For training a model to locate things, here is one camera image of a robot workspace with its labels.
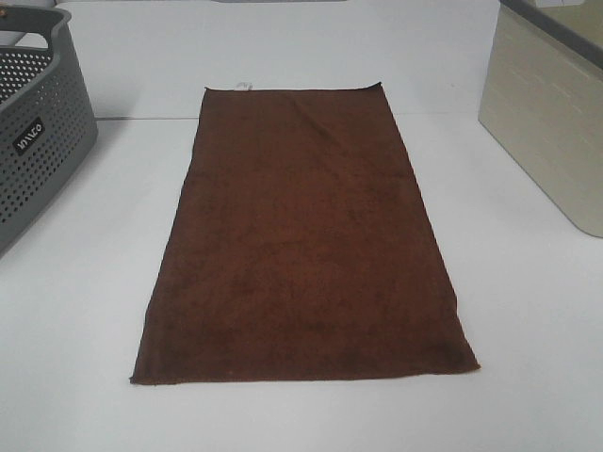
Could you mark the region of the brown towel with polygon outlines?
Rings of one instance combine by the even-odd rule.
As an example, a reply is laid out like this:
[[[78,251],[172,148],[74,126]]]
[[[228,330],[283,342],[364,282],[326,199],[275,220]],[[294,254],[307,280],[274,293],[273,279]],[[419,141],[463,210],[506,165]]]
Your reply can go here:
[[[383,87],[207,89],[131,382],[478,368]]]

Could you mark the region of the beige plastic storage box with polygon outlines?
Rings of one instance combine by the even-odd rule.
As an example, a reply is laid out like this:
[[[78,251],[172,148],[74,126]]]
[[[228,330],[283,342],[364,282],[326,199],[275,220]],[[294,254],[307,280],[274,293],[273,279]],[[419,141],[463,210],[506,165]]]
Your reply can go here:
[[[578,229],[601,236],[601,2],[500,2],[479,121]]]

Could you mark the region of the grey perforated plastic basket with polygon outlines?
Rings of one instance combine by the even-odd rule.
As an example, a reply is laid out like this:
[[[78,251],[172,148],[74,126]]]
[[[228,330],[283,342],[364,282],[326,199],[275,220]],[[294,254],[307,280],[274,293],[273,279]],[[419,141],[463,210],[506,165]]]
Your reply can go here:
[[[79,60],[60,8],[3,6],[1,28],[45,47],[1,48],[1,248],[53,201],[98,137]]]

